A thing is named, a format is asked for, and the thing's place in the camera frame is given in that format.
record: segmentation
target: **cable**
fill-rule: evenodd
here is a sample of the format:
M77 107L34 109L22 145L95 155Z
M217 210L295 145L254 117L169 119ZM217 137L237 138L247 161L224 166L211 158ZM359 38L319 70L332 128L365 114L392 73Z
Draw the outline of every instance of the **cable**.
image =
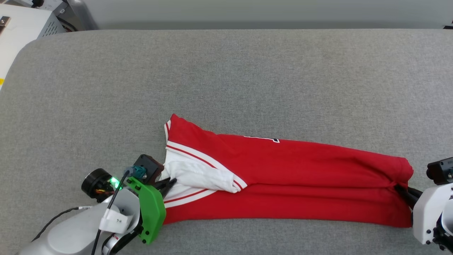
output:
M118 187L116 188L115 190L115 193L113 193L113 196L112 196L112 199L110 199L110 203L109 205L107 206L107 210L110 209L113 205L113 201L115 200L116 198L116 195L118 195L118 191L120 191L121 189L121 186L123 185L123 182L124 180L126 179L126 177L129 176L129 170L126 170L124 172L124 175L123 177L121 178L121 181L120 183L118 184ZM97 233L96 233L96 238L94 239L94 244L93 244L93 250L91 251L91 255L94 255L96 253L96 248L97 248L97 242L99 241L99 236L101 235L101 230L97 230Z
M72 30L74 30L74 32L77 32L77 31L78 31L77 28L76 28L73 24L71 24L71 23L65 21L64 19L62 19L62 18L60 18L60 17L57 17L57 19L58 19L61 23L64 23L66 26L72 28Z
M46 231L46 228L55 220L57 219L58 217L60 217L61 215L67 213L67 212L70 212L70 211L73 211L73 210L79 210L79 209L89 209L91 208L91 206L79 206L79 207L73 207L71 209L67 209L66 211L62 211L60 212L57 216L55 216L54 218L52 218L45 226L44 228L36 235L35 238L33 238L33 240L31 240L32 242L36 239L38 239L42 233L44 233L44 231Z

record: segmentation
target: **gray fabric surface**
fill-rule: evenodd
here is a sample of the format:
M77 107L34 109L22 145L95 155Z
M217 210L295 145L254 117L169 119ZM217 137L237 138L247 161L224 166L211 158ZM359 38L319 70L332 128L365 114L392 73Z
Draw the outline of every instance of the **gray fabric surface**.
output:
M162 162L172 113L214 132L406 157L410 185L433 186L426 164L453 156L452 41L445 30L97 31L35 41L0 91L0 253L19 251L57 213L94 204L80 190L90 171L118 176L142 153ZM121 254L438 253L411 229L244 219L172 224Z

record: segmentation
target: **green bracket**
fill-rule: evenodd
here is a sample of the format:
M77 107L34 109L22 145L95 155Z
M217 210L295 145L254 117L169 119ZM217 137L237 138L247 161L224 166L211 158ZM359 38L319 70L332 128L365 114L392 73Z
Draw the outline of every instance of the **green bracket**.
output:
M156 239L167 215L162 194L153 186L143 184L135 177L129 177L126 184L139 196L143 220L143 231L139 237L144 244L150 244Z

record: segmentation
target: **green led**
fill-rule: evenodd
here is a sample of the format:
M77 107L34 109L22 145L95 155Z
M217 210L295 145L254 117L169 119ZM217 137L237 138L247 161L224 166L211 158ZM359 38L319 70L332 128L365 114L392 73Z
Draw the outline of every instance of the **green led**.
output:
M112 177L110 178L110 184L112 184L115 189L118 188L118 186L120 185L120 181L118 179L116 179L115 177Z

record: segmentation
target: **red fabric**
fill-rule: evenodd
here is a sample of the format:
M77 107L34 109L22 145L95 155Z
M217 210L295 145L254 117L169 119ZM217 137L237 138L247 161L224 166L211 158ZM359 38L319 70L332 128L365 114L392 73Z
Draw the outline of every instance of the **red fabric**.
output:
M411 227L410 210L393 188L407 187L413 174L405 158L314 142L214 134L176 115L167 131L169 141L209 155L247 187L167 208L165 224L291 218Z

